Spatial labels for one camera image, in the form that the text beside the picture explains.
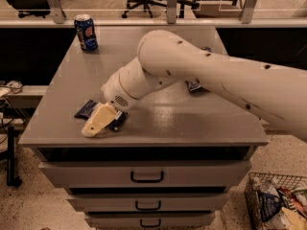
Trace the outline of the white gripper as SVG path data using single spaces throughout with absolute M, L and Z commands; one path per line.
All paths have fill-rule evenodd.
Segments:
M 85 122 L 82 135 L 93 137 L 108 126 L 116 117 L 116 109 L 128 112 L 139 103 L 131 97 L 120 81 L 120 71 L 116 71 L 101 87 L 106 103 L 97 103 L 89 119 Z

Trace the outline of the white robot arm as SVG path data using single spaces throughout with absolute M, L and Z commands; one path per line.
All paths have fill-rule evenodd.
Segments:
M 136 58 L 101 87 L 97 103 L 82 129 L 93 137 L 117 111 L 128 111 L 150 93 L 178 80 L 201 87 L 272 125 L 307 140 L 307 76 L 301 69 L 206 52 L 163 30 L 140 39 Z

